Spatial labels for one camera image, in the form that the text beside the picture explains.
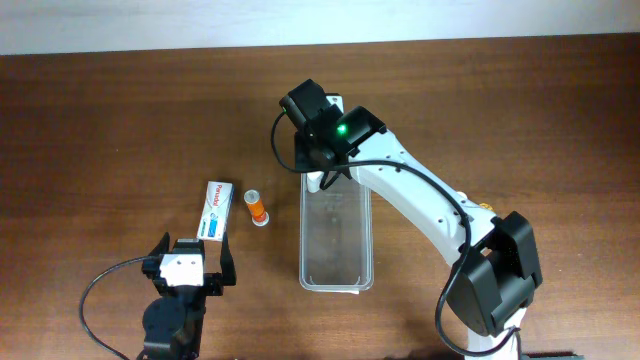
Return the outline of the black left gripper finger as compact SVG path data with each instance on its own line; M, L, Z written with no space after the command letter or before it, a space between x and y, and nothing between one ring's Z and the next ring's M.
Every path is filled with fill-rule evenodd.
M236 269L233 260L233 256L231 254L228 234L223 234L223 240L221 245L221 253L220 253L220 267L222 274L222 283L224 286L235 286L236 285Z
M165 232L159 243L149 253L150 257L160 258L169 251L170 234Z

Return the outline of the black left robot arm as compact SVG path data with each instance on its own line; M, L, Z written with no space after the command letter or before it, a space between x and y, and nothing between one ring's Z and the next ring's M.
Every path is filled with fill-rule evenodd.
M207 273L205 245L199 239L170 242L164 234L141 266L159 298L144 311L140 359L184 360L199 357L206 299L221 296L237 282L227 236L222 237L219 272Z

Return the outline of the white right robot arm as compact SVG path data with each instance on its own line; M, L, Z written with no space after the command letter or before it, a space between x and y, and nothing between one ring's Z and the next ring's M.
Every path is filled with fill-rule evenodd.
M450 266L438 299L468 330L461 354L518 359L519 326L542 274L533 228L469 200L421 165L363 107L308 83L282 98L295 126L301 177L300 281L320 292L359 292L373 281L371 198L393 205Z

